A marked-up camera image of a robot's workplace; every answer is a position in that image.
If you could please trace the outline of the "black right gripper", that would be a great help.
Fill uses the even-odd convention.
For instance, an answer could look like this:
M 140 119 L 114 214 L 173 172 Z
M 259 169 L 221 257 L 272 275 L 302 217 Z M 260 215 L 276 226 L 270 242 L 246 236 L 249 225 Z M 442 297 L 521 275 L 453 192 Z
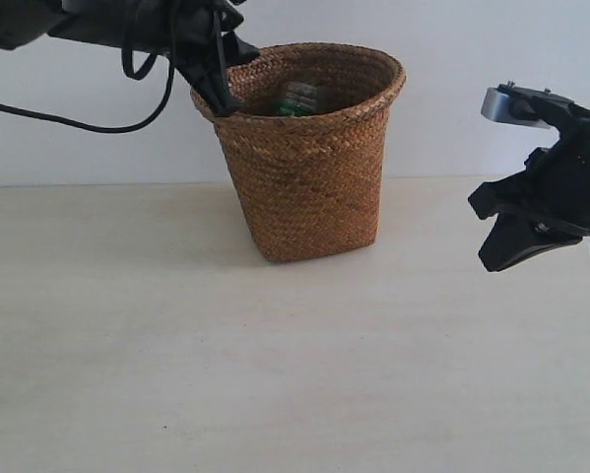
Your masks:
M 590 234 L 590 109 L 544 90 L 551 96 L 533 98 L 531 106 L 557 130 L 557 140 L 534 148 L 518 172 L 485 181 L 468 197 L 479 219 L 497 215 L 478 250 L 488 272 L 577 245 Z

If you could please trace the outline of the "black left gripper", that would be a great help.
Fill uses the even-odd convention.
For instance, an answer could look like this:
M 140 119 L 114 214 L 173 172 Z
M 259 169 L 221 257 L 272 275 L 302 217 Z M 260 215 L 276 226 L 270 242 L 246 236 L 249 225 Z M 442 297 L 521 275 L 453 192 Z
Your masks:
M 157 57 L 171 49 L 187 48 L 202 58 L 209 46 L 224 48 L 227 67 L 249 64 L 260 50 L 241 39 L 235 30 L 244 17 L 239 1 L 131 1 L 126 7 L 126 72 L 147 74 Z M 181 58 L 175 69 L 205 102 L 214 116 L 231 116 L 240 100 L 229 88 L 227 71 L 220 63 Z

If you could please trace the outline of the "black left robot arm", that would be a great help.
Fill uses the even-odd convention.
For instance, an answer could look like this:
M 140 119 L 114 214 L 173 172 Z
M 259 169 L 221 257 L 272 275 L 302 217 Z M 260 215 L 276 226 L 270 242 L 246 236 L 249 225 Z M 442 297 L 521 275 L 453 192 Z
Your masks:
M 235 1 L 0 1 L 0 50 L 43 36 L 120 52 L 124 75 L 141 81 L 164 57 L 217 116 L 241 107 L 228 70 L 260 55 L 236 30 Z

